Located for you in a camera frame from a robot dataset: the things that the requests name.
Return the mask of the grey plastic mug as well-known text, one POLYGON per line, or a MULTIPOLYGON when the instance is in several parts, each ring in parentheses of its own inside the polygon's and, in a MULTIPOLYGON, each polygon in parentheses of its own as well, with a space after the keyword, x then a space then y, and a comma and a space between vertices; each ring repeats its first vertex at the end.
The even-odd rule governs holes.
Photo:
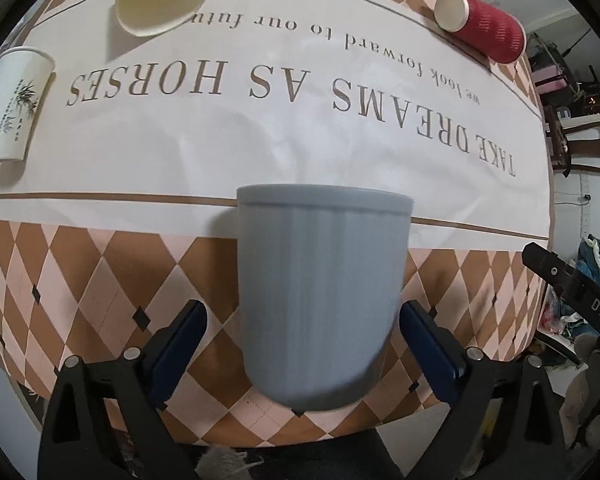
POLYGON ((242 353, 253 387, 331 411, 378 383, 403 288, 413 201, 367 188, 237 191, 242 353))

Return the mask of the red corrugated paper cup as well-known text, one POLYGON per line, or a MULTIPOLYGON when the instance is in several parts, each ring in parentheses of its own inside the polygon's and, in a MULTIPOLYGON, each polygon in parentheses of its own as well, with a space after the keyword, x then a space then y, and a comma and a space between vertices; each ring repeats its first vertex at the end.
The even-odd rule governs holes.
POLYGON ((519 21, 481 0, 437 0, 434 18, 440 28, 495 63, 515 63, 526 50, 519 21))

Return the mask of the white printed paper cup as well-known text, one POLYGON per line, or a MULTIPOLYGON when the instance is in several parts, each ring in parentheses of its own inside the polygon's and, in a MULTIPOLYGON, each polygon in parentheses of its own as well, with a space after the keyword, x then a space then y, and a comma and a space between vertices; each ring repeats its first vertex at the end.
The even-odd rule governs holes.
POLYGON ((54 69, 49 54, 31 47, 14 47, 0 56, 0 162, 21 162, 26 157, 54 69))

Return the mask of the brown wooden chair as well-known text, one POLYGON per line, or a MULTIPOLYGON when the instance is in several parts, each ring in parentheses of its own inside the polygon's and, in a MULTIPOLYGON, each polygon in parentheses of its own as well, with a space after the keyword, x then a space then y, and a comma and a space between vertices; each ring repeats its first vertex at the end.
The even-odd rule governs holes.
POLYGON ((600 114, 575 117, 565 126, 554 106, 544 107, 550 164, 565 178, 573 172, 600 176, 600 114))

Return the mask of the checkered lettered tablecloth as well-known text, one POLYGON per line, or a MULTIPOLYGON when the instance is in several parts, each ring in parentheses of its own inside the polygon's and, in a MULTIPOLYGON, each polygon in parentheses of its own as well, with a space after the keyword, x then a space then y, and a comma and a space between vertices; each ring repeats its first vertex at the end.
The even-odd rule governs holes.
POLYGON ((235 195, 258 183, 414 200, 401 289, 465 346, 527 348, 550 237, 528 61, 496 64, 434 24, 436 0, 207 0, 140 39, 114 0, 46 0, 21 37, 56 63, 21 164, 0 164, 0 367, 49 396, 61 362, 118 356, 186 301, 209 328, 166 406, 183 442, 340 437, 434 404, 399 335, 379 384, 294 414, 242 367, 235 195))

